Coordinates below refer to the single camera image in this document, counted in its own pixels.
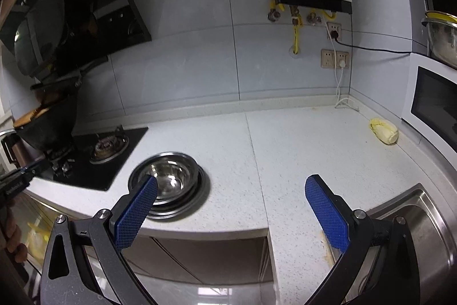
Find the left hand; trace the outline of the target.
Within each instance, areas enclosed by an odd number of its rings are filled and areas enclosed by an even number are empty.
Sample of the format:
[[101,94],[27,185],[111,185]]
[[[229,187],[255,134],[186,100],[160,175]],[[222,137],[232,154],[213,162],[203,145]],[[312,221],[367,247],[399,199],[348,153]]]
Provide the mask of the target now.
[[22,232],[20,227],[16,224],[12,208],[15,205],[15,200],[10,200],[7,206],[7,218],[5,222],[6,234],[6,249],[9,253],[14,255],[17,263],[23,264],[28,256],[27,247],[21,242]]

